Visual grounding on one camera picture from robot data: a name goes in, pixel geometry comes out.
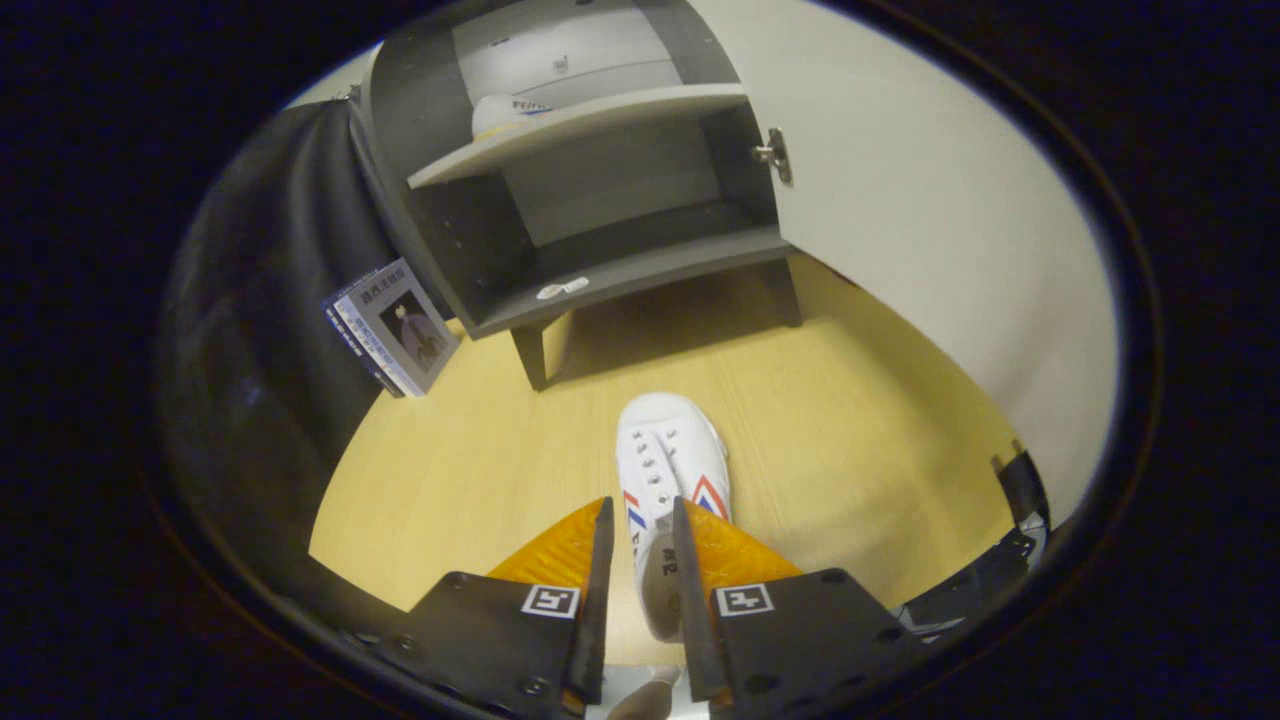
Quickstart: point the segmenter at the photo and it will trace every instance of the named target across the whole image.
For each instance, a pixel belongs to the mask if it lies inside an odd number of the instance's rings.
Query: white cabinet door
[[[1112,288],[1082,208],[997,109],[890,37],[800,0],[690,0],[781,128],[782,236],[865,287],[1005,410],[1053,523],[1116,400]]]

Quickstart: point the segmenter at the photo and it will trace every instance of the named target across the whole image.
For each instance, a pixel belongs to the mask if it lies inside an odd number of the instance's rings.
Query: book
[[[393,397],[426,395],[458,347],[403,258],[338,291],[323,309]]]

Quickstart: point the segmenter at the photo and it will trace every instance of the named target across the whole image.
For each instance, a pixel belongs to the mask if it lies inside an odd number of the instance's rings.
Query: cabinet leg
[[[549,384],[547,382],[547,359],[543,354],[543,329],[545,327],[511,328],[511,340],[516,342],[516,352],[520,354],[520,363],[525,366],[529,386],[538,392],[547,389]]]
[[[796,288],[791,282],[791,266],[786,258],[760,265],[760,272],[764,275],[764,284],[773,293],[782,320],[788,327],[799,328],[804,319],[800,316],[800,300],[796,297]]]

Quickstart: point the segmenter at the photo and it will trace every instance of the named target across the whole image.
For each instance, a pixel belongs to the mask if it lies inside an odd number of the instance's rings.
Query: light wood surface
[[[408,178],[410,187],[479,176],[530,152],[626,124],[678,115],[705,115],[746,102],[737,83],[655,87],[589,100],[535,117],[531,123],[460,147]]]
[[[1010,459],[1014,433],[874,297],[808,256],[791,268],[801,328],[778,324],[754,269],[575,310],[547,331],[556,384],[541,393],[508,336],[463,338],[425,397],[384,393],[370,409],[311,555],[408,610],[444,573],[488,573],[617,497],[618,414],[671,391],[724,438],[742,529],[805,571],[847,569],[890,607],[933,587],[1012,528],[991,457]],[[616,530],[605,660],[682,662],[681,646],[649,637],[621,516]]]

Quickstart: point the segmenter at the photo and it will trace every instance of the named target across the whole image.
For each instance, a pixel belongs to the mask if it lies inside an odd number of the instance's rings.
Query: screw
[[[541,678],[530,678],[520,684],[520,692],[530,696],[540,696],[547,692],[549,683]]]

